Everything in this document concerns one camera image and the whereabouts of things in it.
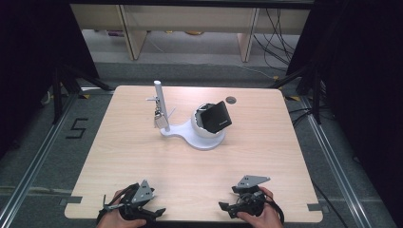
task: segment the black cable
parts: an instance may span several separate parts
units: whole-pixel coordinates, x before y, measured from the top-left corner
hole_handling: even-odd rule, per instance
[[[283,58],[279,57],[275,52],[273,52],[272,50],[268,49],[267,46],[265,47],[260,40],[258,39],[258,37],[256,37],[256,35],[254,35],[255,40],[258,42],[258,44],[260,45],[260,47],[265,51],[268,52],[269,54],[271,54],[273,57],[275,57],[276,59],[282,61],[285,65],[289,65],[289,63],[284,60]]]
[[[290,60],[291,60],[291,56],[290,56],[289,54],[290,54],[291,52],[289,52],[289,51],[287,50],[287,48],[285,47],[285,45],[288,46],[289,48],[291,48],[292,50],[294,50],[294,49],[293,49],[290,45],[288,45],[288,43],[287,43],[287,42],[284,40],[284,38],[282,37],[281,22],[280,22],[281,9],[278,9],[278,20],[277,20],[277,22],[276,22],[276,25],[273,23],[272,17],[270,16],[268,9],[266,9],[266,14],[267,14],[267,17],[268,17],[269,20],[270,20],[270,23],[272,24],[273,31],[274,31],[273,34],[272,34],[272,37],[270,38],[270,41],[268,41],[268,42],[271,43],[271,40],[273,39],[274,34],[276,34],[276,36],[278,37],[278,39],[279,39],[279,41],[280,41],[280,43],[281,43],[281,45],[282,45],[283,48],[276,47],[276,46],[273,45],[273,44],[271,44],[271,45],[272,45],[273,47],[275,47],[275,48],[278,48],[278,49],[280,49],[280,50],[283,50],[284,53],[285,53],[285,55],[287,56],[288,61],[290,61]]]
[[[293,120],[293,127],[296,127],[302,121],[303,118],[305,118],[311,114],[312,114],[312,108],[309,111],[307,111],[307,112],[303,113],[302,115],[300,115],[299,117],[297,117],[295,120]]]
[[[338,216],[338,218],[340,219],[341,223],[343,223],[343,226],[348,228],[344,219],[341,217],[341,215],[338,213],[338,211],[335,209],[335,207],[332,205],[332,203],[329,201],[329,199],[326,197],[326,195],[322,192],[322,190],[320,190],[320,188],[317,186],[317,184],[314,182],[314,180],[311,179],[311,182],[314,185],[314,187],[316,188],[316,190],[322,195],[322,197],[325,198],[327,203],[329,203],[330,207],[332,207],[332,209],[335,211],[335,213]]]
[[[259,40],[258,40],[258,38],[256,38],[256,36],[255,36],[255,39],[258,41],[258,43],[260,44],[260,46],[263,48],[263,50],[264,50],[264,54],[263,54],[263,57],[264,57],[264,62],[266,63],[266,65],[267,66],[269,66],[270,68],[273,68],[273,69],[276,69],[276,70],[280,70],[280,71],[286,71],[285,69],[281,69],[281,68],[277,68],[277,67],[274,67],[274,66],[271,66],[268,62],[267,62],[267,59],[266,59],[266,53],[267,53],[267,51],[266,51],[266,49],[264,49],[264,47],[262,46],[262,44],[259,42]]]
[[[264,39],[266,39],[268,45],[271,45],[271,46],[272,46],[273,48],[275,48],[275,49],[284,51],[284,49],[282,49],[281,47],[277,47],[277,46],[275,46],[273,43],[271,43],[271,42],[272,42],[271,40],[272,40],[272,38],[273,38],[273,35],[274,35],[274,33],[272,34],[272,36],[270,37],[270,39],[268,39],[268,38],[266,37],[266,34],[263,34],[263,37],[264,37]]]
[[[299,112],[299,111],[306,111],[306,110],[310,110],[312,109],[311,107],[306,107],[306,108],[301,108],[301,109],[297,109],[297,110],[292,110],[289,111],[288,113],[294,113],[294,112]]]

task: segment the white stand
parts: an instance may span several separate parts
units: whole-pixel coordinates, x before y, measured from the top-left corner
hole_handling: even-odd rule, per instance
[[[163,99],[163,89],[160,81],[154,81],[157,96],[160,100],[161,110],[166,115],[165,100]],[[216,148],[225,138],[224,129],[216,134],[207,132],[196,124],[195,114],[186,123],[181,125],[168,124],[168,127],[160,130],[166,137],[181,137],[193,148],[199,150],[210,150]]]
[[[170,131],[161,129],[161,134],[166,137],[177,136],[187,141],[193,148],[199,150],[210,150],[216,148],[225,138],[225,132],[222,131],[215,138],[204,138],[199,136],[193,129],[192,122],[189,119],[182,125],[170,125]]]

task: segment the black strap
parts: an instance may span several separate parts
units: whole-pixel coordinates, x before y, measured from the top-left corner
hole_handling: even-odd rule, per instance
[[[278,204],[276,204],[273,198],[271,198],[270,196],[267,197],[270,198],[271,201],[267,200],[266,202],[277,211],[279,221],[281,221],[281,224],[284,224],[284,213],[282,212],[281,208],[278,206]]]
[[[95,223],[96,225],[98,225],[98,223],[100,223],[102,217],[103,217],[106,213],[107,213],[107,210],[106,210],[106,209],[100,210],[100,213],[98,214],[98,217],[97,217],[97,221],[96,221],[96,223]]]

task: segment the metal frame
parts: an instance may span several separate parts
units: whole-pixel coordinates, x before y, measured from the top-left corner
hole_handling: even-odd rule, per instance
[[[33,158],[32,162],[29,165],[24,177],[20,180],[11,197],[9,198],[6,206],[2,208],[0,214],[0,227],[6,228],[10,227],[15,215],[17,214],[19,208],[21,207],[29,188],[31,187],[33,181],[38,175],[45,159],[48,156],[49,150],[53,146],[60,129],[62,128],[68,112],[70,111],[72,105],[77,101],[78,94],[70,94],[67,98],[67,101],[64,105],[65,111],[60,116],[59,121],[55,123],[49,133],[47,134],[44,142]]]
[[[39,3],[69,3],[91,5],[138,5],[172,7],[217,7],[217,8],[281,8],[309,10],[314,4],[329,7],[335,1],[316,0],[38,0]]]
[[[303,108],[311,108],[311,104],[306,97],[301,97],[301,101]],[[315,135],[317,136],[317,140],[320,144],[320,147],[322,148],[326,160],[330,165],[332,173],[335,175],[338,187],[340,188],[340,191],[350,208],[356,225],[363,228],[373,227],[367,217],[364,207],[362,206],[357,194],[355,193],[355,190],[353,189],[353,186],[350,184],[346,174],[344,173],[344,170],[341,167],[340,162],[338,161],[337,155],[330,145],[326,134],[322,129],[322,126],[317,123],[313,115],[309,115],[308,120],[309,124],[314,130]]]

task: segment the hand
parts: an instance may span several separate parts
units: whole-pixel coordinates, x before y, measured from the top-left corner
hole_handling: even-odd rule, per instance
[[[118,196],[121,192],[122,190],[117,191],[113,198]],[[120,199],[116,199],[113,204],[118,204],[119,201]],[[144,219],[124,220],[121,216],[121,213],[119,213],[119,209],[115,209],[104,214],[98,223],[97,228],[138,228],[144,226],[145,224],[146,221]]]
[[[273,193],[265,187],[260,187],[260,190],[270,198],[273,198]],[[251,216],[246,212],[238,212],[238,218],[250,223],[255,228],[281,228],[282,224],[279,220],[277,211],[267,202],[264,203],[263,212],[259,217]]]

